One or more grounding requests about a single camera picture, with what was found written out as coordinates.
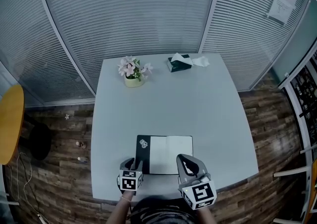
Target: floor plank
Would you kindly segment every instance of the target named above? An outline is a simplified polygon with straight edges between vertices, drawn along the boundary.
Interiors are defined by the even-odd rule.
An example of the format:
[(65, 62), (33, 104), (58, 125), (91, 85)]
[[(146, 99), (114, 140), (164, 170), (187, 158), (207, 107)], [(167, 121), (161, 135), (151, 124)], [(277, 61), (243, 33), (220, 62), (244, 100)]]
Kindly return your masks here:
[[(211, 211), (221, 224), (271, 223), (298, 193), (296, 185), (300, 176), (273, 178), (272, 175), (286, 166), (297, 167), (302, 163), (300, 138), (287, 98), (276, 89), (270, 74), (254, 91), (240, 93), (240, 98), (252, 132), (259, 173), (219, 190)], [(114, 208), (115, 202), (92, 197), (90, 163), (77, 161), (78, 156), (90, 157), (93, 110), (93, 105), (85, 105), (27, 111), (28, 115), (47, 124), (53, 134), (48, 157), (42, 162), (32, 160), (30, 186), (39, 208), (30, 188), (26, 186), (25, 189), (30, 204), (36, 211), (40, 209), (51, 224), (105, 223)], [(68, 120), (65, 119), (66, 114), (69, 114)], [(85, 142), (87, 148), (76, 147), (77, 140)], [(10, 194), (14, 198), (17, 197), (17, 156), (18, 152), (9, 164), (13, 172)], [(22, 155), (22, 158), (29, 178), (30, 164), (25, 156)], [(8, 166), (5, 172), (10, 187)], [(26, 224), (38, 223), (36, 212), (23, 193), (25, 178), (21, 163), (18, 176), (21, 205), (13, 207), (15, 215)]]

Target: person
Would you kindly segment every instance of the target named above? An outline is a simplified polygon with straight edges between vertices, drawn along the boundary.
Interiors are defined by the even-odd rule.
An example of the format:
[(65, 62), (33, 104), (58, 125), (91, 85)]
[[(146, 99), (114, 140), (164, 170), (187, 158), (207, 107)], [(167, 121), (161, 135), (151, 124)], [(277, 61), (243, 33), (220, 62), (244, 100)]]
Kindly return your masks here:
[[(134, 191), (124, 191), (106, 224), (124, 224)], [(192, 210), (183, 198), (148, 197), (132, 210), (131, 224), (216, 224), (208, 207)]]

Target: forearm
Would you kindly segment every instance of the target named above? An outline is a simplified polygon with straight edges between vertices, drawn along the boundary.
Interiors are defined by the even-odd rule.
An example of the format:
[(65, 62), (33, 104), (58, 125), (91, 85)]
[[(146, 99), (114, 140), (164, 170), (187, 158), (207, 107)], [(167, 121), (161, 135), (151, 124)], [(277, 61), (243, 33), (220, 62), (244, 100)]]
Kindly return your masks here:
[(132, 200), (133, 192), (125, 191), (122, 197), (124, 198), (121, 198), (115, 206), (106, 224), (125, 224), (130, 207), (129, 201)]
[(208, 209), (208, 207), (204, 207), (204, 208), (196, 210), (196, 214), (197, 214), (199, 223), (216, 224), (216, 221), (214, 220), (211, 214), (211, 211)]

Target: tissue box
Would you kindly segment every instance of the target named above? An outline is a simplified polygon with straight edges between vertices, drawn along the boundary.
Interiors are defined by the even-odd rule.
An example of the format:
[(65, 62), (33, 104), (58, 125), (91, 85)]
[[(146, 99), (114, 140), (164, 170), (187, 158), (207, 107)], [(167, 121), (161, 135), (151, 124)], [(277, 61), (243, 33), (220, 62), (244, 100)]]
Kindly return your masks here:
[[(188, 58), (189, 55), (182, 55), (183, 58)], [(167, 66), (171, 72), (182, 71), (186, 69), (190, 69), (192, 66), (190, 64), (183, 63), (181, 61), (171, 62), (172, 58), (169, 57), (167, 60)]]

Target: bracelet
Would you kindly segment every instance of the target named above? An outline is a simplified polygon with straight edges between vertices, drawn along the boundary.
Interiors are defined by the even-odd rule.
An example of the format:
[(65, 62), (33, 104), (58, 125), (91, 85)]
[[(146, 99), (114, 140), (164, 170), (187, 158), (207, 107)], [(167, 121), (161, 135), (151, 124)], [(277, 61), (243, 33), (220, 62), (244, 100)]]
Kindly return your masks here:
[(124, 200), (128, 201), (129, 203), (131, 203), (131, 200), (128, 200), (127, 198), (121, 196), (121, 198), (123, 198)]

